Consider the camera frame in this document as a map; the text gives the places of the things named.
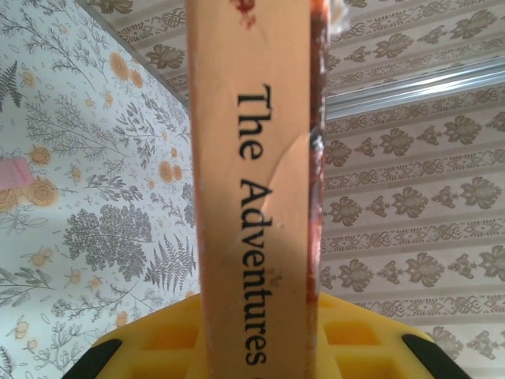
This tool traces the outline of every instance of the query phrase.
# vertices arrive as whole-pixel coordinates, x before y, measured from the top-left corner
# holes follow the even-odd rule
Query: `fern pattern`
[[[7,348],[0,346],[0,378],[11,379],[15,368],[16,363]]]
[[[22,95],[17,91],[16,85],[17,61],[0,75],[0,112],[3,111],[3,102],[7,95],[10,96],[16,107],[21,106]]]
[[[175,235],[175,244],[163,236],[164,246],[158,242],[158,251],[154,250],[154,259],[149,262],[144,280],[163,288],[181,290],[184,281],[193,274],[196,262],[193,247],[186,238],[185,243]]]

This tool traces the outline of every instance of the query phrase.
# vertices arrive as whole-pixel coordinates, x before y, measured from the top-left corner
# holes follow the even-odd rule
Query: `yellow object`
[[[201,322],[200,296],[196,295],[117,329],[95,346],[114,339],[121,340],[121,346],[97,376],[82,377],[207,379]],[[433,379],[403,342],[405,334],[429,340],[415,328],[320,294],[316,377]]]

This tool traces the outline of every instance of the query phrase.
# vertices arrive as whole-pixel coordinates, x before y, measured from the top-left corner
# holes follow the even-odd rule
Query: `metal rod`
[[[328,96],[327,120],[505,83],[505,58]]]

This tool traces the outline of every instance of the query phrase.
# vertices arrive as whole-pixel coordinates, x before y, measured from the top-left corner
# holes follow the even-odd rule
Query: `wallpaper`
[[[55,379],[198,291],[185,108],[70,0],[0,5],[0,377]]]
[[[505,84],[327,124],[324,291],[505,377]]]
[[[187,97],[184,0],[79,1]],[[502,0],[346,2],[351,26],[331,41],[330,95],[481,62],[505,51]]]

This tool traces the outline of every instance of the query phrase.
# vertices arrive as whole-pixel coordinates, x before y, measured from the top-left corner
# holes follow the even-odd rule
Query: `book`
[[[315,375],[327,7],[186,1],[210,378]]]

